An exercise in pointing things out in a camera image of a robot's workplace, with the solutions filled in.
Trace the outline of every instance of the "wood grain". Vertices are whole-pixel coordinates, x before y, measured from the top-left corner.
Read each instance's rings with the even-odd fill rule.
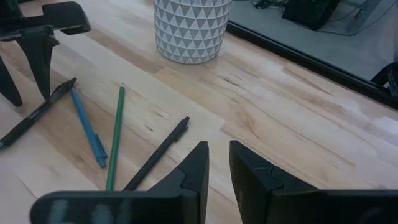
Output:
[[[30,16],[41,5],[22,10]],[[226,34],[219,57],[201,65],[163,58],[154,40],[152,2],[76,0],[93,30],[56,33],[52,88],[77,77],[85,109],[109,152],[118,88],[126,86],[117,190],[121,190],[185,116],[189,131],[140,186],[169,173],[199,141],[210,145],[207,223],[241,223],[230,181],[229,141],[237,139],[286,171],[325,189],[398,188],[397,111],[277,55]],[[0,134],[42,101],[23,52],[1,43],[24,105],[0,97]],[[104,189],[107,170],[90,151],[69,96],[11,148],[0,152],[0,211],[28,223],[30,205],[55,190]]]

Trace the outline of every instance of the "green pencil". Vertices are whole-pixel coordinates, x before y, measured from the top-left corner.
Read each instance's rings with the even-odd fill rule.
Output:
[[[112,151],[111,151],[111,158],[109,159],[109,170],[108,170],[108,179],[106,180],[106,190],[113,190],[113,185],[114,185],[116,162],[118,161],[120,133],[122,128],[123,104],[124,104],[124,85],[122,83],[119,90],[118,108],[116,111],[116,121],[114,123]]]

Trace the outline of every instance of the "gray floor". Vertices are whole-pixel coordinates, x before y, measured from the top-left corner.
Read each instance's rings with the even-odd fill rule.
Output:
[[[384,0],[367,24],[381,16],[395,0]],[[354,8],[340,4],[331,19],[341,18]],[[352,37],[324,34],[283,19],[282,9],[256,9],[251,2],[233,2],[229,19],[326,63],[370,80],[393,61],[393,34],[397,18],[394,6],[379,22]],[[328,22],[320,30],[347,34],[354,14],[338,22]]]

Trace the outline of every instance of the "white pot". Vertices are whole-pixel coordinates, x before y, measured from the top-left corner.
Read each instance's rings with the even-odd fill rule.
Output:
[[[198,64],[216,57],[231,0],[154,0],[159,52],[179,63]]]

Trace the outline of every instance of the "black pen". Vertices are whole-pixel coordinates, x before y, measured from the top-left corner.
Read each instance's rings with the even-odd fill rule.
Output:
[[[10,146],[19,137],[21,137],[30,127],[33,126],[59,99],[65,96],[69,90],[72,89],[73,84],[76,82],[76,78],[72,78],[69,81],[62,83],[58,86],[50,98],[42,103],[36,110],[34,110],[28,117],[23,119],[17,126],[15,126],[8,134],[0,139],[0,150]]]
[[[135,190],[139,184],[144,180],[146,175],[154,168],[159,159],[166,153],[167,149],[177,142],[182,134],[188,129],[189,117],[186,117],[179,122],[177,127],[167,136],[162,144],[156,149],[156,151],[150,156],[148,161],[141,167],[138,173],[131,179],[127,186],[123,190]]]

